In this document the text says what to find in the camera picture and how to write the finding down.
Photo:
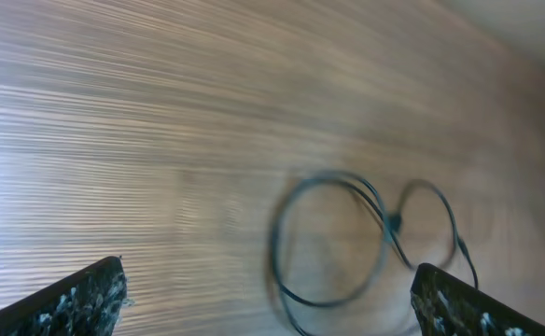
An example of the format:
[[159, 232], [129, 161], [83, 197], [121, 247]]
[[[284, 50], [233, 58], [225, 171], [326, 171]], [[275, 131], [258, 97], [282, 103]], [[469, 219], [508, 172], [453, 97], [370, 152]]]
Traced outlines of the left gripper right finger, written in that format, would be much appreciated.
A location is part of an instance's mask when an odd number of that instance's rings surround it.
[[429, 264], [421, 264], [411, 303], [424, 335], [545, 336], [545, 326]]

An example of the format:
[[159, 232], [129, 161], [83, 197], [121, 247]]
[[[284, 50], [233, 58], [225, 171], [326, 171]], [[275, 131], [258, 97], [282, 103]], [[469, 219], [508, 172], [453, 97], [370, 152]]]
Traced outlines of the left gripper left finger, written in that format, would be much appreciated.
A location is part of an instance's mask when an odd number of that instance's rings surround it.
[[110, 336], [127, 300], [120, 258], [109, 256], [0, 310], [0, 335]]

